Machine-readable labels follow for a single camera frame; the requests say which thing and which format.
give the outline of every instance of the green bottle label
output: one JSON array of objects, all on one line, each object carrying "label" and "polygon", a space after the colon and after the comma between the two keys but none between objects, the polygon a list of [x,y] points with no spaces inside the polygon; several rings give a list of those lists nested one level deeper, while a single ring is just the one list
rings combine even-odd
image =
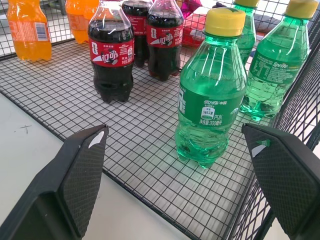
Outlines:
[{"label": "green bottle label", "polygon": [[236,119],[243,96],[213,99],[188,90],[180,83],[178,111],[197,125],[222,127]]},{"label": "green bottle label", "polygon": [[243,63],[246,63],[249,56],[250,56],[250,53],[252,51],[252,47],[249,47],[249,48],[239,48],[239,52],[240,52],[240,56],[241,56],[241,60]]},{"label": "green bottle label", "polygon": [[268,83],[291,84],[302,64],[303,62],[273,60],[256,51],[250,66],[250,73]]}]

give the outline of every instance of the green soda bottle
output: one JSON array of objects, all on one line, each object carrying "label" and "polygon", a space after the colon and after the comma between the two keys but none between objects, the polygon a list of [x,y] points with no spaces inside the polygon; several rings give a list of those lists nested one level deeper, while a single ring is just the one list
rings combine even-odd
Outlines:
[{"label": "green soda bottle", "polygon": [[233,2],[235,9],[245,12],[242,37],[240,37],[237,42],[243,65],[246,65],[256,42],[254,10],[257,8],[258,3],[259,0],[235,0]]},{"label": "green soda bottle", "polygon": [[247,77],[237,46],[246,14],[210,9],[205,40],[184,65],[178,94],[177,154],[210,168],[226,150],[228,131],[246,91]]},{"label": "green soda bottle", "polygon": [[318,3],[291,0],[283,20],[258,44],[248,74],[248,86],[240,108],[253,120],[273,118],[309,54],[307,23]]}]

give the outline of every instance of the green liquid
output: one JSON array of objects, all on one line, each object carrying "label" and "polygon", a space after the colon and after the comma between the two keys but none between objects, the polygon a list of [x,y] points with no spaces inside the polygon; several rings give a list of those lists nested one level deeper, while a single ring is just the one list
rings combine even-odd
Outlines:
[{"label": "green liquid", "polygon": [[273,118],[309,54],[307,20],[286,16],[257,46],[241,112]]},{"label": "green liquid", "polygon": [[237,39],[206,36],[180,74],[175,142],[182,161],[210,168],[225,152],[246,83]]},{"label": "green liquid", "polygon": [[256,42],[256,28],[254,20],[254,8],[244,7],[238,4],[234,4],[235,9],[239,9],[245,12],[245,22],[242,30],[242,36],[239,38],[237,45],[240,51],[243,65],[246,65],[252,49]]}]

